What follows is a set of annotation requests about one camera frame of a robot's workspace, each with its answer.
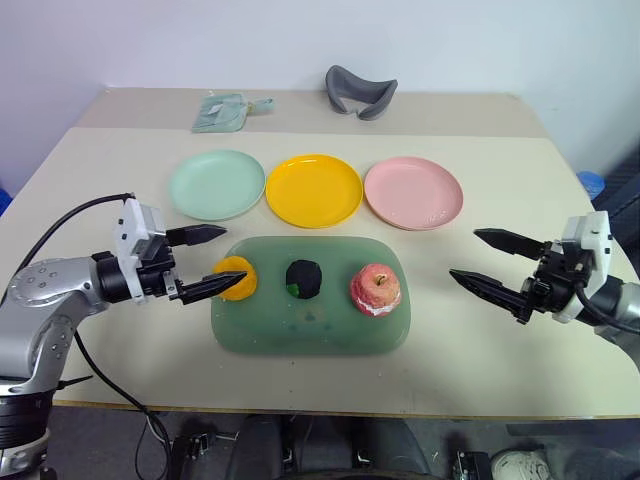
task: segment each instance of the shoe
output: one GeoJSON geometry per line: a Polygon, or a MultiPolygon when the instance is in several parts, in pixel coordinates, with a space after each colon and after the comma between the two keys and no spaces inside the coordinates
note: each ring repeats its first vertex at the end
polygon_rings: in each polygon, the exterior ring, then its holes
{"type": "Polygon", "coordinates": [[[540,451],[504,452],[491,461],[494,480],[553,480],[540,451]]]}

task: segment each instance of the tray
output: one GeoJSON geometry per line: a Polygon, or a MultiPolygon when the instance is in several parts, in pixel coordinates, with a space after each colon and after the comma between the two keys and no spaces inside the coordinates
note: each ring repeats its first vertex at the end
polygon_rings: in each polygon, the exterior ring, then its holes
{"type": "Polygon", "coordinates": [[[211,324],[227,350],[246,354],[363,355],[402,344],[409,332],[407,281],[393,251],[361,237],[254,237],[227,256],[247,258],[258,289],[240,302],[214,298],[211,324]],[[291,296],[285,272],[294,260],[313,260],[322,269],[320,293],[309,300],[291,296]],[[351,303],[349,282],[367,263],[389,265],[402,285],[402,303],[383,318],[360,313],[351,303]]]}

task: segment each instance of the table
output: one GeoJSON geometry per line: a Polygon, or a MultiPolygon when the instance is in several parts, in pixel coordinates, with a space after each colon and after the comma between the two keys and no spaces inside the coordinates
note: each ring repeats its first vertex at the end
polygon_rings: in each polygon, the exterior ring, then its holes
{"type": "MultiPolygon", "coordinates": [[[[313,92],[274,96],[273,116],[248,119],[243,132],[193,135],[199,90],[111,90],[70,129],[0,218],[0,286],[43,231],[90,198],[135,191],[159,207],[168,227],[198,223],[176,212],[167,182],[180,161],[215,148],[256,157],[269,171],[305,152],[345,159],[361,174],[399,154],[434,160],[460,181],[465,205],[451,224],[406,232],[363,204],[339,226],[319,231],[283,223],[264,198],[220,222],[229,233],[175,249],[186,281],[208,273],[241,239],[256,235],[360,235],[389,245],[403,265],[412,325],[397,350],[365,357],[253,357],[214,339],[209,302],[166,298],[113,305],[80,332],[97,364],[142,402],[189,410],[453,417],[638,416],[640,376],[615,346],[579,322],[534,314],[522,326],[459,287],[449,268],[483,272],[519,289],[535,263],[493,250],[472,231],[502,227],[539,240],[557,238],[567,217],[592,210],[588,197],[528,108],[508,95],[399,94],[376,122],[337,115],[313,92]]],[[[85,256],[114,248],[120,206],[69,222],[39,258],[85,256]]],[[[622,250],[611,274],[637,281],[622,250]]],[[[63,378],[89,372],[75,347],[63,378]]],[[[122,404],[99,380],[58,392],[57,404],[122,404]]]]}

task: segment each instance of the red apple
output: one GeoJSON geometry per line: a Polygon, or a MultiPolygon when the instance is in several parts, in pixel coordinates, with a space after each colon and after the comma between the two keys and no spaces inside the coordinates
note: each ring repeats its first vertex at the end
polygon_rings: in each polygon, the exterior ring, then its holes
{"type": "Polygon", "coordinates": [[[380,263],[366,265],[356,273],[349,290],[356,308],[370,317],[390,314],[402,300],[398,277],[380,263]]]}

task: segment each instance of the apple stem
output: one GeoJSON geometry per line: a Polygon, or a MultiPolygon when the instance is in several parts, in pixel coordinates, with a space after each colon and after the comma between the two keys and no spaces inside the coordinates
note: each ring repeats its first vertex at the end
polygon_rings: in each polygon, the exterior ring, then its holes
{"type": "Polygon", "coordinates": [[[387,281],[387,276],[383,273],[376,275],[376,285],[380,286],[387,281]]]}

